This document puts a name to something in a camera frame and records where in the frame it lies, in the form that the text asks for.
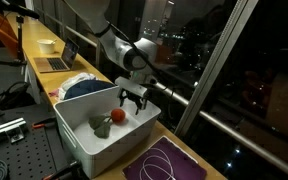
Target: glass window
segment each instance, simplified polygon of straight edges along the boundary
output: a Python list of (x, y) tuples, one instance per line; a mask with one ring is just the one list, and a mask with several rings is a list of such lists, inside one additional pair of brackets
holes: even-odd
[[(207, 93), (201, 110), (288, 163), (288, 2), (259, 1)], [(199, 116), (186, 137), (229, 179), (288, 179)]]
[[(190, 100), (235, 4), (236, 0), (146, 2), (144, 14), (149, 16), (143, 17), (141, 35), (158, 45), (154, 63), (164, 77), (157, 76), (161, 84)], [(160, 122), (174, 131), (186, 107), (162, 92), (155, 97), (163, 100), (152, 102), (162, 109)]]

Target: black bag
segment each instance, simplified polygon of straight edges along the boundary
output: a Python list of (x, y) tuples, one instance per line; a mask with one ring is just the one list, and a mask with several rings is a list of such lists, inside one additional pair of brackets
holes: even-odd
[(20, 81), (11, 85), (11, 87), (9, 87), (6, 91), (3, 91), (0, 94), (0, 110), (7, 110), (36, 104), (33, 97), (26, 92), (29, 86), (29, 83)]

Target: white plastic bin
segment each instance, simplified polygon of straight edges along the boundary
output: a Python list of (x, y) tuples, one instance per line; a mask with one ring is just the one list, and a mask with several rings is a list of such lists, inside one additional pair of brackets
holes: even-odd
[[(146, 109), (140, 110), (137, 115), (137, 107), (133, 101), (125, 99), (124, 105), (119, 107), (119, 89), (113, 87), (54, 105), (61, 137), (73, 156), (81, 161), (89, 178), (97, 176), (149, 135), (161, 112), (149, 101)], [(125, 123), (111, 125), (108, 139), (96, 137), (88, 124), (89, 118), (110, 114), (114, 108), (121, 108), (126, 112)]]

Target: laptop screen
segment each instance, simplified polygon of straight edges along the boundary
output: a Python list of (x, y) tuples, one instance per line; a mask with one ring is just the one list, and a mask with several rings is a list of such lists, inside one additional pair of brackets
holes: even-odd
[(77, 55), (79, 46), (74, 43), (71, 39), (67, 38), (63, 53), (62, 53), (62, 60), (64, 60), (65, 64), (71, 68), (75, 57)]

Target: toy vegetable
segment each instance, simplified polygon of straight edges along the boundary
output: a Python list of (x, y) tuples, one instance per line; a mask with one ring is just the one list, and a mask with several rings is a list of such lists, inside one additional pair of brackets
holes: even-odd
[(98, 138), (106, 139), (109, 137), (111, 130), (111, 123), (121, 123), (125, 119), (125, 112), (122, 109), (113, 109), (111, 111), (111, 116), (99, 115), (95, 117), (91, 117), (88, 121), (91, 128), (94, 129), (94, 134)]

